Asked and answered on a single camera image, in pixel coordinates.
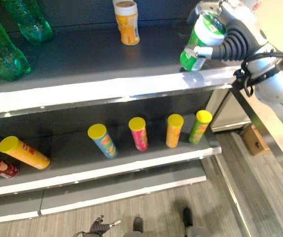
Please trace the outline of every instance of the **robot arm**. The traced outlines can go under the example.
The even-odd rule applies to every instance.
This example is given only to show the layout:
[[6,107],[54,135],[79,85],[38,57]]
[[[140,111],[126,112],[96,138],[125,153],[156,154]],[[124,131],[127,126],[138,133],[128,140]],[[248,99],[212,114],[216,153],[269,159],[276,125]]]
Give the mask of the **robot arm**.
[[227,36],[220,45],[188,45],[185,51],[197,58],[244,60],[235,72],[234,86],[245,89],[270,106],[283,122],[283,53],[269,43],[256,17],[240,0],[201,1],[196,14],[212,14],[225,27]]

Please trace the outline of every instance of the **white lid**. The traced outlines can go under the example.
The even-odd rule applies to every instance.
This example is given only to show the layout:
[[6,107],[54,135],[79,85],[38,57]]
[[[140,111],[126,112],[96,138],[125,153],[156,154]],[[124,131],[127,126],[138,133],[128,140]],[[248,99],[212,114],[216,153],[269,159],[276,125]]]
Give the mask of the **white lid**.
[[119,16],[131,16],[138,13],[137,4],[133,1],[120,1],[114,5],[115,14]]
[[210,31],[210,29],[205,25],[202,15],[199,16],[195,23],[194,30],[197,37],[208,46],[220,44],[225,38],[225,35],[215,34]]

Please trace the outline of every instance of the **green bottle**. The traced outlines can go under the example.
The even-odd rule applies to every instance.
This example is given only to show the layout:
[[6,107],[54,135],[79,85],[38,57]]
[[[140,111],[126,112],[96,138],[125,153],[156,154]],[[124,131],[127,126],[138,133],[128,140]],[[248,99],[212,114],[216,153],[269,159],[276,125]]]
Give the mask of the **green bottle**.
[[19,30],[32,44],[38,45],[53,37],[49,23],[40,12],[36,0],[2,0]]
[[[196,21],[188,45],[212,46],[220,44],[225,38],[222,24],[209,14],[200,15]],[[202,68],[205,58],[195,58],[184,50],[180,56],[180,64],[186,71],[198,71]]]
[[0,77],[12,81],[29,73],[30,70],[25,56],[14,46],[0,24]]

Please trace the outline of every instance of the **gray shelf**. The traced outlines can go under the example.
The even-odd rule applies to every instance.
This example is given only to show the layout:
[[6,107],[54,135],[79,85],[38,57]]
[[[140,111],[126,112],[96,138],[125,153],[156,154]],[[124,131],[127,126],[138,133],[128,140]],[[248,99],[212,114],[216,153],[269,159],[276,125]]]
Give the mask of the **gray shelf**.
[[0,222],[39,215],[43,191],[0,197]]
[[145,152],[135,148],[128,126],[109,128],[109,134],[119,149],[119,155],[113,159],[103,156],[86,131],[30,140],[28,143],[32,146],[49,154],[50,166],[40,171],[21,163],[21,171],[16,177],[0,177],[0,195],[73,184],[221,153],[211,131],[198,145],[190,144],[188,135],[194,115],[184,116],[184,120],[179,144],[174,149],[165,145],[165,121],[147,123],[150,145]]
[[[189,26],[141,28],[141,42],[135,46],[123,45],[117,29],[62,31],[40,46],[13,37],[32,72],[18,81],[0,80],[0,118],[231,84],[232,66],[180,73],[179,55],[190,31]],[[224,66],[208,61],[204,68]]]
[[200,160],[45,190],[43,215],[86,207],[206,180]]
[[0,197],[0,222],[38,217],[206,180],[200,160]]

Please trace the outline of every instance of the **dark wall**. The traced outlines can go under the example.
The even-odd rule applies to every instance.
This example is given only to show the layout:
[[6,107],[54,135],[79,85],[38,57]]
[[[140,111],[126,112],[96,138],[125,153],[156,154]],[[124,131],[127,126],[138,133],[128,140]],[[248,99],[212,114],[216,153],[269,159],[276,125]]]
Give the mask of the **dark wall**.
[[[175,25],[186,22],[199,0],[136,0],[139,26]],[[112,0],[38,0],[48,22],[54,27],[95,25],[113,27],[115,15]],[[18,28],[0,0],[0,21],[8,32]]]

